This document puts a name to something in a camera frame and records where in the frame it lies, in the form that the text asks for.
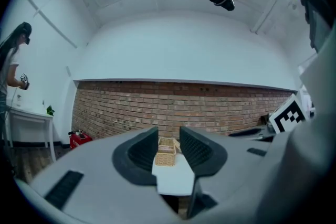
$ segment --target wicker basket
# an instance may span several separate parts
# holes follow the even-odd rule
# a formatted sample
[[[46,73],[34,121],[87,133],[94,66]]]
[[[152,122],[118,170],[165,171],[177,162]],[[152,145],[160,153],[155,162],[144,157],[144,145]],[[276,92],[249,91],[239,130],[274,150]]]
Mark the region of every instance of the wicker basket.
[[[179,141],[177,141],[176,139],[173,139],[173,142],[174,142],[174,146],[175,146],[180,152],[182,152],[182,151],[181,151],[181,146],[180,146]]]
[[[173,139],[160,138],[159,148],[155,157],[155,165],[174,166],[175,165],[175,146]]]

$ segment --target wooden floor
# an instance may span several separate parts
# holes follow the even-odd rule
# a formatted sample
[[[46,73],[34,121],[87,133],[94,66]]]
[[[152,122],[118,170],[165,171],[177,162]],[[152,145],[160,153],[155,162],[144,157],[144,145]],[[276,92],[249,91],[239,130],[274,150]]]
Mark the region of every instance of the wooden floor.
[[[53,162],[50,148],[15,147],[11,150],[16,177],[28,184],[41,170]],[[64,149],[61,146],[55,146],[56,159],[61,158],[69,150],[69,148]]]

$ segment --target white table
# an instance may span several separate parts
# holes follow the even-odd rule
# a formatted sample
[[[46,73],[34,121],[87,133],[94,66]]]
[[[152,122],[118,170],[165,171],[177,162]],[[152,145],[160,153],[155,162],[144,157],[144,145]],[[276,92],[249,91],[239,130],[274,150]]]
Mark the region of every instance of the white table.
[[[11,120],[12,119],[19,119],[24,121],[30,121],[30,122],[37,122],[37,123],[43,123],[45,124],[46,132],[45,132],[45,147],[48,147],[48,136],[49,136],[49,144],[50,144],[50,152],[51,152],[51,158],[52,161],[56,161],[55,157],[55,151],[54,151],[54,140],[53,140],[53,117],[51,115],[48,115],[46,112],[44,112],[42,109],[32,109],[32,108],[25,108],[21,106],[16,106],[13,104],[13,106],[8,106],[8,138],[9,138],[9,144],[11,147],[13,147],[13,140],[12,140],[12,131],[11,131]]]
[[[152,174],[156,176],[157,192],[162,195],[189,196],[193,192],[195,174],[183,154],[175,156],[175,166],[157,166],[155,158]]]

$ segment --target person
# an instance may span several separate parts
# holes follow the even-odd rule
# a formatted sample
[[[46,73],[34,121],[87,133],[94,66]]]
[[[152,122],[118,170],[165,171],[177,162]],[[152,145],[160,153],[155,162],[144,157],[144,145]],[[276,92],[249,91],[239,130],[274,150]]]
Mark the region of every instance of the person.
[[[15,79],[16,68],[19,65],[20,46],[29,44],[32,33],[31,25],[23,22],[0,44],[0,141],[2,140],[6,120],[7,85],[27,90],[29,83]]]

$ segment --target white t-shirt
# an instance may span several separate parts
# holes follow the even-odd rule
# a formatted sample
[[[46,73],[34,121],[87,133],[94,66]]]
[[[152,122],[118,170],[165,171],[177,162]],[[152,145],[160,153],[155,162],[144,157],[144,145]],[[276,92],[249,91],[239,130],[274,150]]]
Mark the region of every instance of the white t-shirt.
[[[14,48],[9,50],[6,60],[4,62],[4,65],[0,71],[0,92],[5,95],[7,95],[7,75],[9,71],[9,66],[19,65],[18,58],[19,58],[20,47],[15,54],[13,54],[13,51],[14,51]]]

